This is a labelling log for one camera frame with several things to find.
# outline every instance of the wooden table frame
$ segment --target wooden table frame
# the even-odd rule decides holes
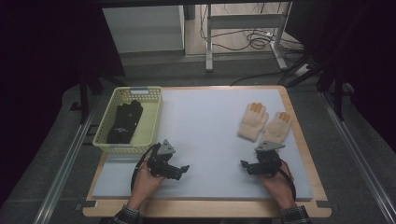
[[[319,207],[318,202],[327,202],[327,196],[320,182],[317,169],[312,160],[308,146],[305,142],[300,124],[294,113],[289,95],[282,86],[248,86],[248,87],[172,87],[163,90],[254,90],[254,89],[277,89],[281,95],[286,112],[292,118],[291,128],[297,146],[300,150],[306,173],[313,191],[314,198],[309,202],[297,202],[304,205],[311,217],[329,217],[332,209]],[[106,161],[106,153],[103,153],[95,176],[92,181],[87,201],[96,201],[95,207],[84,207],[83,214],[86,217],[113,217],[128,199],[95,199],[92,197],[96,181],[102,172]],[[236,201],[236,200],[146,200],[141,209],[142,217],[279,217],[279,208],[273,200],[259,201]]]

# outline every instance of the glove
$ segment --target glove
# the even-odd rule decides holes
[[[109,144],[129,144],[143,113],[143,107],[133,100],[117,107],[116,120],[107,136]]]
[[[259,132],[268,120],[268,113],[261,103],[248,104],[238,134],[252,142],[256,142]]]
[[[290,125],[290,115],[286,112],[277,112],[274,119],[264,128],[264,134],[260,142],[270,141],[282,144],[288,135]]]

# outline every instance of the plastic basket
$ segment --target plastic basket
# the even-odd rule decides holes
[[[117,106],[129,104],[132,100],[138,101],[143,106],[143,113],[130,144],[108,144],[106,142],[107,135],[114,125]],[[161,87],[116,88],[93,138],[93,145],[108,153],[144,153],[157,140],[162,108],[163,92]]]

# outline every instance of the hand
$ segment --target hand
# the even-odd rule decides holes
[[[157,190],[161,183],[165,180],[163,176],[153,176],[149,172],[149,167],[146,161],[143,161],[139,167],[136,180],[134,182],[134,190],[132,191],[131,198],[128,201],[128,206],[138,210],[152,193]]]
[[[290,175],[291,180],[293,176],[289,171],[289,168],[285,161],[282,161],[282,166],[280,167],[286,174]],[[274,197],[277,204],[281,209],[296,207],[297,203],[293,200],[291,188],[280,172],[277,172],[274,177],[267,178],[264,175],[258,175],[258,178],[268,190],[268,192]]]

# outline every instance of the black glove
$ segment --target black glove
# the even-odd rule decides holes
[[[143,113],[143,107],[133,100],[117,107],[116,120],[107,136],[109,144],[129,144]]]

